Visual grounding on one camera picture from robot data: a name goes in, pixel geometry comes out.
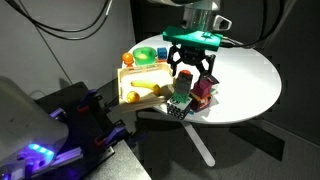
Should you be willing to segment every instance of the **blue light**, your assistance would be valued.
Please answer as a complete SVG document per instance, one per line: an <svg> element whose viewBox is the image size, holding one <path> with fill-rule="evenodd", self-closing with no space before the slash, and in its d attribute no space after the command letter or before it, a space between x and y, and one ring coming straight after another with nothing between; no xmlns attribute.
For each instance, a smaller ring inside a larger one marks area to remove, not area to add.
<svg viewBox="0 0 320 180"><path fill-rule="evenodd" d="M44 153L44 152L46 152L46 151L47 151L46 148L41 148L41 149L39 150L39 152L41 152L41 153Z"/></svg>
<svg viewBox="0 0 320 180"><path fill-rule="evenodd" d="M40 152L42 153L43 155L46 155L46 156L53 156L54 155L54 152L53 151L50 151L44 147L41 147L39 146L38 144L29 144L29 148L32 149L32 150L35 150L37 152Z"/></svg>
<svg viewBox="0 0 320 180"><path fill-rule="evenodd" d="M29 148L31 148L31 149L33 149L33 150L37 150L37 149L39 149L39 145L38 144L30 144L29 145Z"/></svg>
<svg viewBox="0 0 320 180"><path fill-rule="evenodd" d="M48 152L47 152L47 156L51 156L52 154L53 154L52 151L48 151Z"/></svg>

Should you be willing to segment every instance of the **toy block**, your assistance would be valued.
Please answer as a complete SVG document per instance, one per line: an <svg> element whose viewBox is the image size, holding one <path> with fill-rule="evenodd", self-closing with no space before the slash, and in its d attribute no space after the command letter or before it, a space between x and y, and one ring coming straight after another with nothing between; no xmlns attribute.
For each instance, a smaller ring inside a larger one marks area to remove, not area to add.
<svg viewBox="0 0 320 180"><path fill-rule="evenodd" d="M180 72L175 83L174 92L189 95L192 77L192 74Z"/></svg>
<svg viewBox="0 0 320 180"><path fill-rule="evenodd" d="M191 92L200 98L204 98L208 94L211 94L211 89L213 86L217 88L218 83L219 81L216 80L215 78L214 79L211 78L210 80L202 79L200 80L199 83L198 82L194 83L193 89L191 90Z"/></svg>
<svg viewBox="0 0 320 180"><path fill-rule="evenodd" d="M166 60L168 58L167 48L165 47L158 48L157 55L159 60Z"/></svg>
<svg viewBox="0 0 320 180"><path fill-rule="evenodd" d="M187 103L188 98L189 98L189 92L188 92L188 94L180 94L180 93L174 92L172 98L175 101L178 101L181 103Z"/></svg>
<svg viewBox="0 0 320 180"><path fill-rule="evenodd" d="M210 106L212 94L209 93L203 98L200 98L199 96L193 94L192 92L190 92L190 94L192 97L191 109L193 111L199 112Z"/></svg>
<svg viewBox="0 0 320 180"><path fill-rule="evenodd" d="M183 120L190 111L191 102L192 102L192 98L190 97L188 97L188 100L186 103L181 103L171 97L167 101L167 113L180 120Z"/></svg>

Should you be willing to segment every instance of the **yellow banana toy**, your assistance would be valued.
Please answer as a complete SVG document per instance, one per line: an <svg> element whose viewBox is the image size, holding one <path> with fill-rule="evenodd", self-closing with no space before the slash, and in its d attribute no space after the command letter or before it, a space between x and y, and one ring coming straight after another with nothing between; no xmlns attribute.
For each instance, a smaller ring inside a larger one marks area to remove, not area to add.
<svg viewBox="0 0 320 180"><path fill-rule="evenodd" d="M153 91L153 94L156 96L160 96L160 87L157 83L148 80L135 80L131 82L131 86L133 87L143 87L148 88Z"/></svg>

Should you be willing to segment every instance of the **red toy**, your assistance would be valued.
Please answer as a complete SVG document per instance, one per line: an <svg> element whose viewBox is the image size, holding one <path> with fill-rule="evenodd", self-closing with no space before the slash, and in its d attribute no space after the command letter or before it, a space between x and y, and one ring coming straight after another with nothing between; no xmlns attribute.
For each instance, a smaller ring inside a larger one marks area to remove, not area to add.
<svg viewBox="0 0 320 180"><path fill-rule="evenodd" d="M190 91L192 97L191 109L195 112L199 112L210 106L212 94L211 89L213 85L219 83L215 78L201 79L200 82L194 83L193 89Z"/></svg>

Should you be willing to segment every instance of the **orange toy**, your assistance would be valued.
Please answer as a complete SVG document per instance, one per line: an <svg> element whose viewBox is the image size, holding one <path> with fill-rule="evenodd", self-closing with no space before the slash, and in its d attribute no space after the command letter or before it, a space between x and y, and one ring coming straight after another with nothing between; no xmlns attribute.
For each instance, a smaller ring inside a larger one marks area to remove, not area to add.
<svg viewBox="0 0 320 180"><path fill-rule="evenodd" d="M123 60L123 63L127 65L127 67L132 67L134 60L131 53L128 53L128 52L124 53L122 55L122 60Z"/></svg>

